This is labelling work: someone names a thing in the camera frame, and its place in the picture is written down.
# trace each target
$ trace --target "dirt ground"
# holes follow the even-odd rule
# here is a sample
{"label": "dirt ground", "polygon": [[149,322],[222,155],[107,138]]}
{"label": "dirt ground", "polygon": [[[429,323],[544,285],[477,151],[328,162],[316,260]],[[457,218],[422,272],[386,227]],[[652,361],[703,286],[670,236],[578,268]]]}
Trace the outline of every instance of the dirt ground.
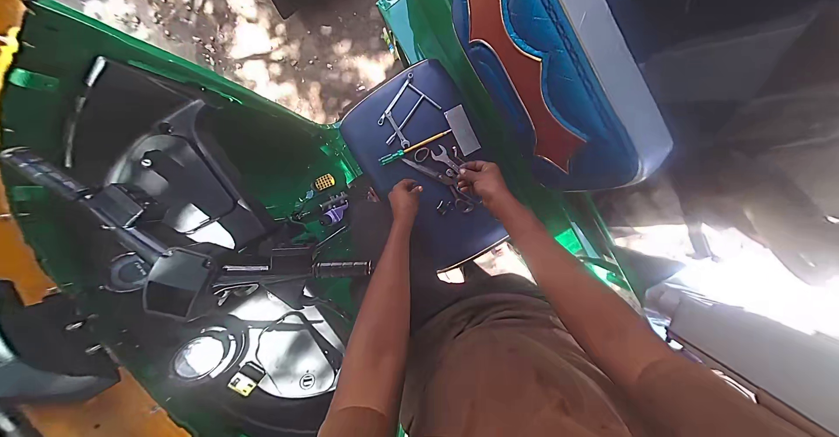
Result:
{"label": "dirt ground", "polygon": [[318,123],[399,67],[376,0],[296,0],[288,19],[271,0],[61,1]]}

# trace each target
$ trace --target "forearm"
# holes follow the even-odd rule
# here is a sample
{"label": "forearm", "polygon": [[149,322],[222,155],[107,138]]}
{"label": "forearm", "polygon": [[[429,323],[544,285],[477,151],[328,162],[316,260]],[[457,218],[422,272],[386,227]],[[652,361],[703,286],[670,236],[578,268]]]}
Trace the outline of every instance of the forearm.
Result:
{"label": "forearm", "polygon": [[330,411],[348,406],[395,419],[408,354],[411,224],[394,221],[362,301]]}
{"label": "forearm", "polygon": [[608,377],[629,387],[649,363],[673,357],[642,317],[510,197],[499,219],[563,324]]}

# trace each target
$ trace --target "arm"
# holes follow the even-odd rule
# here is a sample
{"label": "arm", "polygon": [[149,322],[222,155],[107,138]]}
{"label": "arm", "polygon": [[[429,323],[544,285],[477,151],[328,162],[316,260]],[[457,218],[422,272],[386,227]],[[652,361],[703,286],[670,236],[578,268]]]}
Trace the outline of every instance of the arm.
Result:
{"label": "arm", "polygon": [[381,413],[393,429],[408,355],[410,322],[409,240],[419,192],[402,180],[388,199],[393,225],[358,312],[329,417],[347,408]]}
{"label": "arm", "polygon": [[548,234],[509,192],[498,166],[467,163],[460,179],[501,220],[556,314],[613,382],[630,389],[648,365],[681,360],[644,318]]}

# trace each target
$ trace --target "screwdriver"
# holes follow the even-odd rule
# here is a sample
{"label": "screwdriver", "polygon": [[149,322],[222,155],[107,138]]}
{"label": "screwdriver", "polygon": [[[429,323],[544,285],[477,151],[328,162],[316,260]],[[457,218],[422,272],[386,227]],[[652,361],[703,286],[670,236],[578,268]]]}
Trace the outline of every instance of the screwdriver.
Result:
{"label": "screwdriver", "polygon": [[418,144],[414,144],[414,145],[412,145],[412,146],[408,147],[408,148],[407,148],[407,149],[405,149],[405,150],[400,150],[400,151],[398,151],[398,152],[394,152],[394,153],[392,153],[392,154],[390,154],[390,155],[385,155],[385,156],[383,156],[382,158],[379,158],[379,159],[378,159],[378,163],[379,163],[379,165],[387,165],[387,164],[389,164],[389,163],[393,162],[394,160],[399,160],[400,158],[402,158],[403,156],[405,156],[405,154],[406,154],[406,153],[409,153],[409,152],[411,152],[412,150],[414,150],[414,149],[416,149],[416,148],[420,148],[420,147],[424,146],[425,144],[427,144],[427,143],[429,143],[429,142],[436,141],[437,139],[441,138],[442,136],[444,136],[444,135],[448,134],[449,132],[451,132],[451,129],[450,129],[450,130],[448,130],[448,131],[443,131],[443,132],[440,132],[440,133],[439,133],[439,134],[437,134],[437,135],[432,135],[432,136],[431,136],[431,137],[429,137],[428,139],[425,139],[425,141],[423,141],[423,142],[419,142]]}

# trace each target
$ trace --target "brown bat logo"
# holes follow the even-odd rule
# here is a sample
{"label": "brown bat logo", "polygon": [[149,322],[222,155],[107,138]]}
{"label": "brown bat logo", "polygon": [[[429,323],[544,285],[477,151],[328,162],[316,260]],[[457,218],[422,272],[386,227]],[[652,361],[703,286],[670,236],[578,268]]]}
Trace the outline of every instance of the brown bat logo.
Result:
{"label": "brown bat logo", "polygon": [[566,129],[548,109],[542,94],[542,59],[525,52],[510,38],[504,28],[501,0],[467,0],[467,3],[469,43],[482,42],[501,61],[533,125],[536,134],[534,153],[568,173],[569,161],[586,141]]}

